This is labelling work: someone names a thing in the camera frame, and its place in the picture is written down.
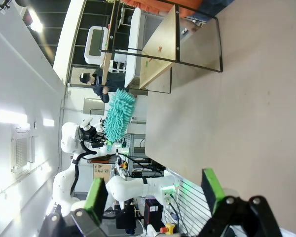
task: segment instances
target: black shirt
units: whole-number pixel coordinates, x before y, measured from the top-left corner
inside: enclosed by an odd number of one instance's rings
[[[92,86],[94,93],[96,93],[104,103],[109,102],[110,100],[109,94],[103,94],[103,87],[104,87],[102,85],[103,70],[100,68],[95,70],[92,76],[95,78],[95,83]],[[124,88],[124,85],[125,85],[125,73],[108,72],[107,82],[105,83],[105,86],[109,87],[109,92],[116,92],[117,87]]]

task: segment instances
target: person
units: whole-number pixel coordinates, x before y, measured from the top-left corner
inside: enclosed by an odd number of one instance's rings
[[[122,0],[129,6],[138,7],[141,10],[166,16],[173,7],[172,4],[161,2],[158,0]],[[227,7],[233,0],[171,0],[171,2],[181,4],[209,15],[217,15],[221,10]],[[184,17],[196,18],[203,22],[208,22],[211,17],[201,13],[194,12],[180,7],[180,24],[186,27],[190,32],[198,30],[199,26]]]
[[[96,69],[92,75],[89,73],[82,73],[80,75],[80,82],[87,84],[91,83],[94,93],[96,93],[104,103],[110,101],[109,92],[116,92],[118,88],[124,88],[125,73],[110,73],[108,72],[107,82],[105,86],[102,85],[103,65]],[[133,88],[124,88],[126,91],[137,95],[148,95],[146,90],[135,90]]]

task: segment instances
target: cardboard box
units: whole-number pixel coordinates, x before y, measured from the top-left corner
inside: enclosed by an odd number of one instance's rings
[[[104,178],[104,182],[107,183],[111,178],[111,164],[93,164],[93,179]]]

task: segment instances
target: white monitor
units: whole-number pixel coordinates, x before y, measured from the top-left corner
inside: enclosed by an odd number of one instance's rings
[[[84,59],[88,64],[100,65],[104,62],[105,53],[100,51],[100,47],[106,49],[108,33],[108,29],[102,26],[92,26],[89,29],[84,51]]]

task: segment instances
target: metal rack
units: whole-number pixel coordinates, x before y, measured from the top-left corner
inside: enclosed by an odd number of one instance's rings
[[[181,224],[184,223],[188,231],[188,236],[198,236],[208,219],[212,217],[203,189],[201,186],[192,183],[179,174],[169,169],[167,169],[167,171],[180,180],[179,191],[176,192],[174,196],[182,214],[182,218],[180,217],[179,232],[186,234],[186,229],[184,225]],[[170,212],[173,211],[172,209],[168,209],[168,206],[163,207],[162,222],[164,224],[177,222],[172,218]],[[232,226],[232,229],[236,236],[246,236],[240,226]]]
[[[129,147],[129,156],[131,156],[134,160],[137,160],[142,165],[151,164],[151,159],[145,155],[145,148],[144,147],[135,147],[135,140],[144,140],[146,138],[146,136],[144,134],[128,134],[128,133],[126,133],[124,138],[125,138],[127,146]],[[149,169],[142,169],[138,164],[136,164],[130,160],[128,162],[129,173],[132,174],[132,172],[135,169],[138,169],[138,170],[141,169],[143,177],[163,176],[163,172],[161,172],[162,174],[160,174],[155,171],[151,171]]]

